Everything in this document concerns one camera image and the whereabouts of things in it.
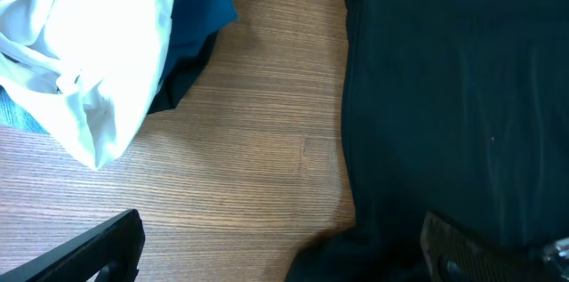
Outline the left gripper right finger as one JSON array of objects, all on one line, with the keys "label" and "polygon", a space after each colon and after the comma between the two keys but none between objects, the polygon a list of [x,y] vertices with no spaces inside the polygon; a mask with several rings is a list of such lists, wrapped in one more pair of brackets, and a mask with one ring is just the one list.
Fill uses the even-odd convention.
[{"label": "left gripper right finger", "polygon": [[436,282],[563,282],[568,279],[568,240],[559,239],[528,255],[498,247],[475,231],[427,213],[421,249]]}]

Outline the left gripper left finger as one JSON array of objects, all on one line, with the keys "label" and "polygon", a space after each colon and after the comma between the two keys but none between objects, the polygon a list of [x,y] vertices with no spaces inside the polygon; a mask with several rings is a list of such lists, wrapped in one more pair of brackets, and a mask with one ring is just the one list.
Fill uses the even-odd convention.
[{"label": "left gripper left finger", "polygon": [[126,210],[1,276],[3,281],[133,282],[145,244],[139,212]]}]

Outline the black polo shirt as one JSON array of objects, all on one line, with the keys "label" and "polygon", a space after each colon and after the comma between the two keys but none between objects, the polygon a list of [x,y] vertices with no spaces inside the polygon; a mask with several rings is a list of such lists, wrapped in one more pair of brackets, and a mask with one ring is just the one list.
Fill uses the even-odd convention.
[{"label": "black polo shirt", "polygon": [[568,0],[345,0],[356,224],[290,281],[425,281],[425,215],[510,250],[568,234]]}]

